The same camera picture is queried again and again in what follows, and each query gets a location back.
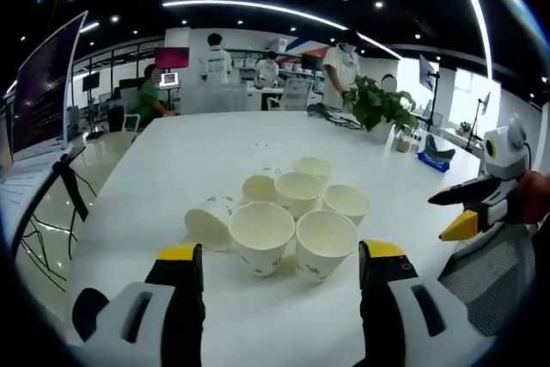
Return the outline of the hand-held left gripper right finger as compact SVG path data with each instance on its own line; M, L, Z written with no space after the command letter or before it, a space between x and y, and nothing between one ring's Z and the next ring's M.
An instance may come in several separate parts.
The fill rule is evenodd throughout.
M486 338L466 305L389 242L358 244L364 366L470 366Z

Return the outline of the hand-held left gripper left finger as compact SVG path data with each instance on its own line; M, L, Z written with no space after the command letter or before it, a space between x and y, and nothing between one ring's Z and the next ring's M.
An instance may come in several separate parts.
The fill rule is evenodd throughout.
M205 320L202 246L164 248L143 282L107 298L87 287L71 314L84 366L200 366Z

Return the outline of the person's right hand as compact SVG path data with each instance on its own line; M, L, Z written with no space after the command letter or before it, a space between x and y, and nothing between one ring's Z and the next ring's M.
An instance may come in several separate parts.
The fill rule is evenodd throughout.
M528 170L517 185L521 204L521 216L524 223L539 223L550 210L549 175Z

